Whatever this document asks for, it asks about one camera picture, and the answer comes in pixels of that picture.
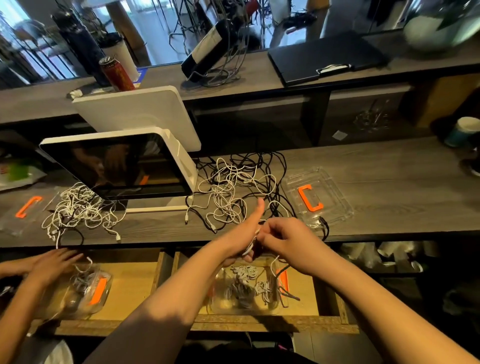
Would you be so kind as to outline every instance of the metal wine bottle holder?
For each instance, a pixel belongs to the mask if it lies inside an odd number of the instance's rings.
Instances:
[[[247,14],[247,9],[245,7],[245,2],[243,0],[223,0],[229,5],[237,8],[241,8],[241,16],[244,19],[244,26],[246,27],[249,23],[249,17]],[[230,19],[227,15],[225,7],[222,4],[222,0],[212,0],[212,4],[215,5],[216,11],[218,14],[219,20],[221,19]],[[228,35],[228,51],[224,55],[223,59],[217,62],[213,68],[211,68],[205,74],[199,74],[196,71],[188,78],[188,81],[192,78],[192,76],[198,75],[201,77],[200,81],[197,83],[204,87],[216,87],[220,85],[224,85],[230,82],[234,82],[240,79],[238,76],[238,72],[240,67],[245,60],[245,55],[247,54],[248,49],[248,41],[250,38],[249,31],[245,29],[242,32],[242,36],[238,38],[235,44],[230,43],[230,27],[227,26],[227,35]]]

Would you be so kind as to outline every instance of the open drawer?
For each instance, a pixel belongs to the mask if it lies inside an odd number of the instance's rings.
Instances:
[[[101,249],[84,254],[112,274],[110,291],[104,307],[88,318],[52,320],[44,325],[57,335],[108,335],[170,277],[173,265],[173,257],[160,248]],[[34,320],[30,331],[42,322]]]
[[[172,274],[196,249],[175,252]],[[218,315],[208,307],[208,298],[192,326],[192,330],[212,331],[330,331],[358,334],[357,325],[350,324],[344,301],[323,282],[296,271],[286,270],[290,293],[300,301],[288,299],[288,308],[277,307],[271,315]]]

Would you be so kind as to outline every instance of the person's left hand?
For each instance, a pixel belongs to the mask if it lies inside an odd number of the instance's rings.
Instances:
[[[248,218],[238,224],[235,228],[222,235],[216,240],[217,244],[224,244],[226,249],[226,258],[223,262],[224,267],[228,267],[233,264],[236,257],[243,253],[245,249],[250,245],[252,239],[255,237],[255,233],[260,229],[258,225],[259,220],[262,218],[265,210],[265,202],[259,198],[257,200],[257,207]],[[243,257],[243,259],[251,263],[253,261],[253,250]]]
[[[39,255],[29,256],[28,258],[8,260],[0,263],[0,276],[22,276],[23,274],[30,273],[33,267],[40,259],[44,258],[50,252],[46,252]]]

